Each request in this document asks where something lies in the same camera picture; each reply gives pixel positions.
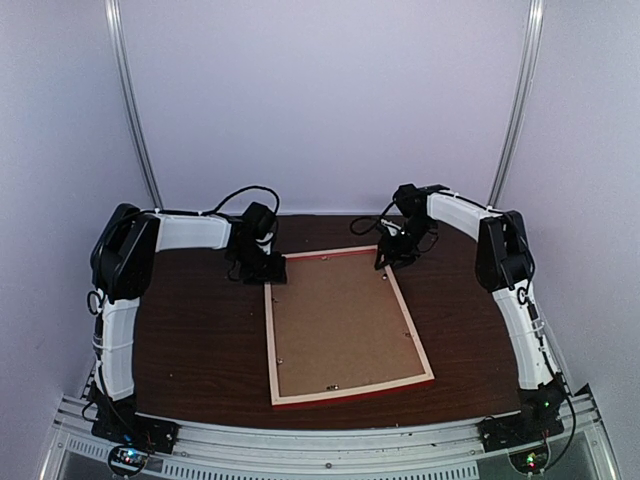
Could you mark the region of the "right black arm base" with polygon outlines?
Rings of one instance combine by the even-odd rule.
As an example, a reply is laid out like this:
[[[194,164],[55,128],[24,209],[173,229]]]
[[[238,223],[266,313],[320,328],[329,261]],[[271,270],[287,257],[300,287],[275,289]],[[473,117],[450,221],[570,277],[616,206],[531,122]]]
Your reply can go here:
[[[540,442],[559,435],[564,425],[559,410],[565,395],[552,387],[518,392],[520,410],[503,417],[488,416],[477,424],[485,452]]]

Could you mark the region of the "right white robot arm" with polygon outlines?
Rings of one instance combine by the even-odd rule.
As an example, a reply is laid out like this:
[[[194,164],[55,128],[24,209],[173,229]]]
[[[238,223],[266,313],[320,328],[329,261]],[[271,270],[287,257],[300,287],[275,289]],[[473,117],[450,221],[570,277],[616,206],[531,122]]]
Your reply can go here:
[[[503,316],[516,358],[523,392],[548,390],[559,384],[560,368],[549,352],[544,322],[536,305],[535,261],[522,215],[467,199],[440,184],[404,184],[392,195],[391,207],[404,218],[398,225],[380,214],[374,228],[381,233],[374,268],[403,268],[425,253],[420,242],[445,223],[476,242],[474,272]]]

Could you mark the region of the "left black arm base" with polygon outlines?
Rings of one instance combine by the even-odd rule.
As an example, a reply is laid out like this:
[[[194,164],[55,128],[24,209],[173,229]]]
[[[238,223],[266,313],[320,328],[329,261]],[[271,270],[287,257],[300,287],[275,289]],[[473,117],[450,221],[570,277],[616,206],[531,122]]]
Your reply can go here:
[[[98,395],[90,403],[97,407],[93,436],[149,453],[173,452],[179,430],[175,422],[138,415],[132,398],[111,401]]]

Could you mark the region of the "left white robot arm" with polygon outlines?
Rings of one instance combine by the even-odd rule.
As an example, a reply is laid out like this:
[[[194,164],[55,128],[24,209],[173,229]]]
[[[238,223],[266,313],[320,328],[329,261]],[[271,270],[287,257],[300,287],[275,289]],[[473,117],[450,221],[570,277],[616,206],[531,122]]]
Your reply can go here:
[[[97,297],[93,345],[101,394],[113,402],[134,396],[134,325],[157,253],[220,250],[238,271],[239,282],[284,284],[286,259],[272,249],[277,230],[276,212],[257,202],[239,216],[118,205],[90,257],[92,294]]]

